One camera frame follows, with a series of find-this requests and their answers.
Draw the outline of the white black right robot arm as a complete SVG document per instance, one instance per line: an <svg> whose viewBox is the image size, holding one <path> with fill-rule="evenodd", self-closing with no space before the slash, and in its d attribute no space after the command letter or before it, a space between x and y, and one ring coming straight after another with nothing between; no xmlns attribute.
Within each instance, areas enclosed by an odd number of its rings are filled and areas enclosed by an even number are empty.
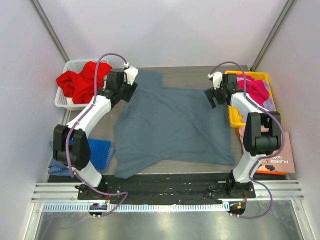
<svg viewBox="0 0 320 240"><path fill-rule="evenodd" d="M254 190L253 174L260 162L282 148L284 130L281 115L260 106L245 88L239 88L236 74L216 71L207 77L212 87L204 93L211 107L228 104L246 119L242 140L244 152L238 165L227 177L226 193L232 198L251 195Z"/></svg>

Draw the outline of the grey-blue t shirt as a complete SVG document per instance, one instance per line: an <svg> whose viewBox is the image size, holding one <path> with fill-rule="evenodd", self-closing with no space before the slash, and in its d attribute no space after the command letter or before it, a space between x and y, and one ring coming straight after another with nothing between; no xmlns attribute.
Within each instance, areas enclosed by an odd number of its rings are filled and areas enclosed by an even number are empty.
<svg viewBox="0 0 320 240"><path fill-rule="evenodd" d="M114 126L117 178L162 160L236 163L226 105L212 108L202 89L165 87L159 72L140 70L135 82Z"/></svg>

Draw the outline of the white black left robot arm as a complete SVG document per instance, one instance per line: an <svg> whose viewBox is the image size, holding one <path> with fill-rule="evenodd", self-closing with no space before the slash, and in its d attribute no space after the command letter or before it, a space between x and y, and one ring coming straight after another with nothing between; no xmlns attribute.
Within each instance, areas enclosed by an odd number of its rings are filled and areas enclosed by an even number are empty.
<svg viewBox="0 0 320 240"><path fill-rule="evenodd" d="M66 125L58 124L53 130L53 159L66 165L71 176L89 185L89 194L100 200L107 192L102 174L91 162L88 136L100 119L119 102L129 102L138 84L139 70L133 66L111 70L104 85L96 91L89 104Z"/></svg>

